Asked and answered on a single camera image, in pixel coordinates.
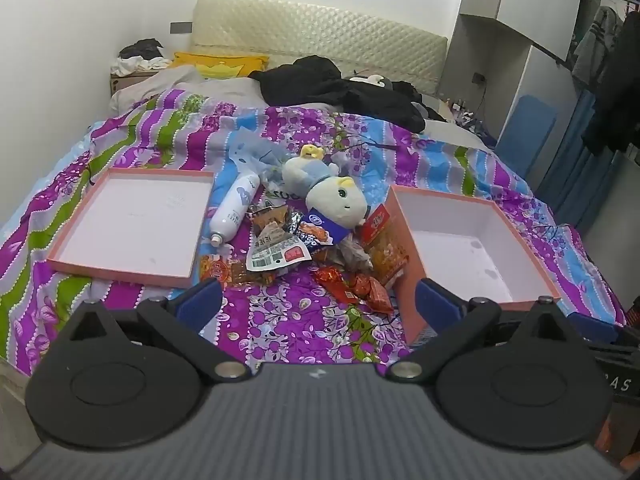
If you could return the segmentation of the yellow pillow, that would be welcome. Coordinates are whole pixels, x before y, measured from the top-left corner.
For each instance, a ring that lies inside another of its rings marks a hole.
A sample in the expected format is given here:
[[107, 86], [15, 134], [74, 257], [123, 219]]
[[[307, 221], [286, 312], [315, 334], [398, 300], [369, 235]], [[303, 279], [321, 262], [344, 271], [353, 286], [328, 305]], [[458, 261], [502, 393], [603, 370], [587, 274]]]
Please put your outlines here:
[[268, 67], [265, 55], [208, 55], [192, 52], [176, 52], [169, 68], [193, 66], [205, 78], [230, 79], [248, 77]]

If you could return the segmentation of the cream quilted headboard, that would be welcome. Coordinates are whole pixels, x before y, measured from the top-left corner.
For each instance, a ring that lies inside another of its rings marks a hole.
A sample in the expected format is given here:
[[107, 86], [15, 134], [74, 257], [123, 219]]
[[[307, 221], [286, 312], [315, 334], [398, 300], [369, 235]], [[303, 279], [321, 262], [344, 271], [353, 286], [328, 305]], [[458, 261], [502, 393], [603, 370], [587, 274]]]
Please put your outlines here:
[[211, 55], [267, 55], [271, 67], [307, 55], [331, 60], [345, 76], [365, 72], [437, 90], [447, 39], [357, 12], [276, 0], [198, 0], [190, 48]]

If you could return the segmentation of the blue curtain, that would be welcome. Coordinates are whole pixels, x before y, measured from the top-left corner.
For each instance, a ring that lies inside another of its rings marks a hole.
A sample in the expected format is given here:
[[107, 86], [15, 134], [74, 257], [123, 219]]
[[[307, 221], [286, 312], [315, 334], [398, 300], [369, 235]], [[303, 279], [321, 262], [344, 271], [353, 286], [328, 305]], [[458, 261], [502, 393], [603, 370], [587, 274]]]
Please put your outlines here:
[[561, 144], [536, 196], [552, 211], [556, 224], [570, 224], [585, 235], [605, 202], [622, 158], [606, 148], [593, 155], [582, 138], [594, 117], [596, 98], [582, 90]]

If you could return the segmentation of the white barcode snack packet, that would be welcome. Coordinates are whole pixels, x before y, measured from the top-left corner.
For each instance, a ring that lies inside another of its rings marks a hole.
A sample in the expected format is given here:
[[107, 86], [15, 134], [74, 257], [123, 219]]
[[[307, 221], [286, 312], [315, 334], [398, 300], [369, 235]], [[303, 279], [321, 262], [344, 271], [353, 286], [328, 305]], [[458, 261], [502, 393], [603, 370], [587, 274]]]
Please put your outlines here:
[[297, 236], [268, 235], [264, 240], [252, 237], [245, 264], [250, 272], [270, 272], [310, 260], [307, 246]]

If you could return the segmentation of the hanging black jacket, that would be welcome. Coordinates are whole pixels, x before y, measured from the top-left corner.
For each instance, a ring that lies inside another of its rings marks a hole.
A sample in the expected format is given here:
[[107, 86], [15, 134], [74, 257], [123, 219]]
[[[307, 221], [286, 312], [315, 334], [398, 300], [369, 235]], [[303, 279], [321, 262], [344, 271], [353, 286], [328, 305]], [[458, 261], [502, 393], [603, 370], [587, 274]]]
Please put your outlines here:
[[593, 155], [639, 146], [639, 13], [627, 15], [596, 91], [582, 142]]

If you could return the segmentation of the pink cardboard box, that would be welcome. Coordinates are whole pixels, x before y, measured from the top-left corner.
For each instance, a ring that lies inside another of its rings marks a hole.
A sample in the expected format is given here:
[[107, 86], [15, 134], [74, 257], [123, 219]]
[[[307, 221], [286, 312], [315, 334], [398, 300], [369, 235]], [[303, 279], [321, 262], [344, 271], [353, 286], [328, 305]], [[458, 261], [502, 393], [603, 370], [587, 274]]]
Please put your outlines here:
[[527, 311], [540, 296], [561, 299], [542, 263], [490, 200], [393, 185], [385, 208], [408, 254], [394, 293], [410, 346], [439, 331], [416, 306], [416, 285], [424, 278], [463, 300], [486, 297], [506, 310]]

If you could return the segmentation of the red small snack packet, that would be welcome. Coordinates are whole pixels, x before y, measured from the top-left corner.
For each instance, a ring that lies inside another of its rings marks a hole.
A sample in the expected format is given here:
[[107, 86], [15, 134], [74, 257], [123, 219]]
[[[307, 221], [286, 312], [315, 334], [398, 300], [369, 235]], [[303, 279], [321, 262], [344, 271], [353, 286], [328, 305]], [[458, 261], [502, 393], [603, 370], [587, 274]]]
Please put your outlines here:
[[364, 304], [371, 312], [387, 316], [394, 314], [390, 294], [369, 274], [349, 274], [336, 266], [324, 266], [312, 272], [312, 277], [341, 304]]

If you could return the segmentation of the clothes heap on nightstand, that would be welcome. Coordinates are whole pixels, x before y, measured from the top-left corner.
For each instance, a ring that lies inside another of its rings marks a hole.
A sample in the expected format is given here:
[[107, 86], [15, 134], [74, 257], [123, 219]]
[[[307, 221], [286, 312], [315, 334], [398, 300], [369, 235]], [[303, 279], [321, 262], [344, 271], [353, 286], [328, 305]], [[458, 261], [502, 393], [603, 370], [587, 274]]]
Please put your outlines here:
[[156, 72], [171, 64], [163, 45], [155, 38], [136, 41], [119, 51], [111, 65], [111, 75], [126, 77], [136, 73]]

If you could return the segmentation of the red top snack bag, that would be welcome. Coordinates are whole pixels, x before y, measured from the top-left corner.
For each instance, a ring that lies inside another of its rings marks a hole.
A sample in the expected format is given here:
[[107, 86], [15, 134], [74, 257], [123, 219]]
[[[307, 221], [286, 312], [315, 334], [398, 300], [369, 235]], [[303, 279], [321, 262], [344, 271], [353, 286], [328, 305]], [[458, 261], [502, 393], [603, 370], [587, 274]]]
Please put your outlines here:
[[394, 231], [394, 222], [384, 204], [379, 204], [358, 228], [361, 246], [371, 259], [372, 275], [387, 289], [405, 271], [409, 257]]

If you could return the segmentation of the pink box lid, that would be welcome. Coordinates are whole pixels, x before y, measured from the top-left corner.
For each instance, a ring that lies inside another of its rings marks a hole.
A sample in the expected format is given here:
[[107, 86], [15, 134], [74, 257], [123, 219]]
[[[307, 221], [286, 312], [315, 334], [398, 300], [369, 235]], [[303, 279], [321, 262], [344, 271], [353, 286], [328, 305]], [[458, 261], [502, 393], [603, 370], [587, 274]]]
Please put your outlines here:
[[186, 288], [213, 184], [209, 171], [107, 169], [55, 235], [48, 263], [103, 281]]

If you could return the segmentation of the orange snack packet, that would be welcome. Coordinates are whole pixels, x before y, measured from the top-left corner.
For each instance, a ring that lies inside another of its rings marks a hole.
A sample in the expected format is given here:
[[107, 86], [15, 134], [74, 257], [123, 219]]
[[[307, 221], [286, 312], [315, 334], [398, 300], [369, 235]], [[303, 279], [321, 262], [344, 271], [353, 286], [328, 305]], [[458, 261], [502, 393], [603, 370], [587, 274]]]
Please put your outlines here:
[[239, 286], [250, 282], [244, 260], [231, 260], [218, 255], [204, 255], [198, 259], [198, 280], [214, 278], [223, 285]]

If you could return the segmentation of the green brown snack packet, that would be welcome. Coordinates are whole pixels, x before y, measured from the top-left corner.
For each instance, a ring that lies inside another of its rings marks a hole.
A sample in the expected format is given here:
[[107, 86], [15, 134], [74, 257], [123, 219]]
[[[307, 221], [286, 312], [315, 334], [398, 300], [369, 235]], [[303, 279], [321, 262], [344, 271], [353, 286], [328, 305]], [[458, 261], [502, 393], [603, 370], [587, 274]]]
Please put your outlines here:
[[277, 207], [265, 207], [248, 215], [252, 224], [252, 231], [255, 235], [259, 235], [266, 226], [275, 224], [278, 228], [283, 228], [288, 218], [288, 205]]

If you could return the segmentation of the light blue plastic bag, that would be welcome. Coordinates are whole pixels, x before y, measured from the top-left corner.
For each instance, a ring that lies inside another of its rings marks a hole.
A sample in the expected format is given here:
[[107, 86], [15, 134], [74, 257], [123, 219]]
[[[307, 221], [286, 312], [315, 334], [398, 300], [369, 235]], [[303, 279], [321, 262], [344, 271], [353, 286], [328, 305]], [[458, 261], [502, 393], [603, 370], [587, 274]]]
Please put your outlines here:
[[262, 180], [280, 180], [283, 165], [293, 157], [284, 146], [241, 128], [232, 132], [228, 156], [240, 174], [254, 172]]

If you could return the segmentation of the blue noodle snack bag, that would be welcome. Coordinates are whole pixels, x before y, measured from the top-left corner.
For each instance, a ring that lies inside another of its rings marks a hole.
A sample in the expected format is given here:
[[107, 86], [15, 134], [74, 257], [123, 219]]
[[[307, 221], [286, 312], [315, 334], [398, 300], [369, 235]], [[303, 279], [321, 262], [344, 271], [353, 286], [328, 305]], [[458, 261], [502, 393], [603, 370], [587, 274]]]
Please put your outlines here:
[[294, 230], [294, 235], [311, 254], [341, 243], [349, 233], [349, 229], [339, 226], [315, 209], [304, 214]]

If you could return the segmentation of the colourful striped floral bedspread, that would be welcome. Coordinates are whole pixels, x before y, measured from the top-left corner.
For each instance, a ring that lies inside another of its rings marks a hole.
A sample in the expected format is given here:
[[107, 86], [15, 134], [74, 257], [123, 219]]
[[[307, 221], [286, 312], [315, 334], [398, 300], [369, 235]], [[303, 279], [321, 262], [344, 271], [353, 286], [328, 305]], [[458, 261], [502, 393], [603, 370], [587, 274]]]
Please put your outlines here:
[[[110, 168], [213, 171], [212, 207], [238, 174], [254, 171], [275, 203], [297, 195], [282, 180], [311, 163], [355, 180], [372, 210], [392, 184], [491, 200], [506, 214], [561, 293], [560, 307], [624, 325], [620, 302], [590, 262], [577, 231], [556, 224], [526, 182], [486, 148], [436, 141], [399, 126], [311, 108], [240, 105], [166, 90], [91, 127], [39, 181], [1, 233], [1, 357], [27, 375], [81, 300], [131, 308], [152, 287], [52, 270], [47, 249], [81, 199]], [[407, 354], [399, 320], [339, 307], [304, 266], [281, 284], [232, 286], [214, 341], [250, 364], [373, 361]]]

